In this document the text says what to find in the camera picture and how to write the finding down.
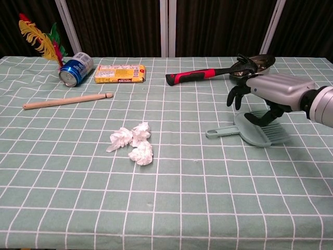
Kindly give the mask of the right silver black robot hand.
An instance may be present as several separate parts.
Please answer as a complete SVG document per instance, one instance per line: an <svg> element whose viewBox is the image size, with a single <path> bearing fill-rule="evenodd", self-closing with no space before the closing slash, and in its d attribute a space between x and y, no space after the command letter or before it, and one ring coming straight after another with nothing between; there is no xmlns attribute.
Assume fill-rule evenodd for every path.
<svg viewBox="0 0 333 250"><path fill-rule="evenodd" d="M231 89L227 106L235 103L236 110L239 110L242 97L249 93L264 99L270 109L261 118L250 113L246 113L245 118L256 126L265 127L285 112L309 113L317 89L314 81L288 74L252 75L242 78Z"/></svg>

